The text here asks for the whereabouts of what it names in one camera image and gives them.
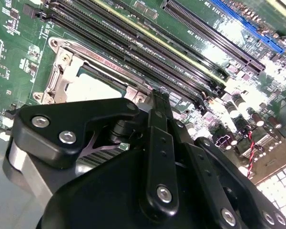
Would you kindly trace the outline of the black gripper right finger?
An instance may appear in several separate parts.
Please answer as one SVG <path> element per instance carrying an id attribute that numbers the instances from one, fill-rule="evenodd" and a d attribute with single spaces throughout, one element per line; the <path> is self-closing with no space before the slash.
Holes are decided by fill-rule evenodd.
<path id="1" fill-rule="evenodd" d="M 177 153 L 193 179 L 193 199 L 208 229 L 286 229 L 286 217 L 209 140 L 195 141 L 160 94 Z"/>

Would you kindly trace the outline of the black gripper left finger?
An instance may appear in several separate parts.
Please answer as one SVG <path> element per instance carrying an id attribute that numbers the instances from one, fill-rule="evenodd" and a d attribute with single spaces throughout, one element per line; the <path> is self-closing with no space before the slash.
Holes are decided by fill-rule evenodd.
<path id="1" fill-rule="evenodd" d="M 164 149 L 175 156 L 160 94 L 150 94 L 149 111 L 125 98 L 22 107 L 14 116 L 9 162 L 32 190 L 46 188 L 52 198 L 122 153 Z"/>

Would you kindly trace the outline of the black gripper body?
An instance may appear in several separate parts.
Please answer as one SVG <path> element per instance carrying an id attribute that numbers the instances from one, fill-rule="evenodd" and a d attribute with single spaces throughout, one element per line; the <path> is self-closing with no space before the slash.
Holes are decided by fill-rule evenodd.
<path id="1" fill-rule="evenodd" d="M 207 229 L 173 150 L 134 150 L 61 187 L 42 229 Z"/>

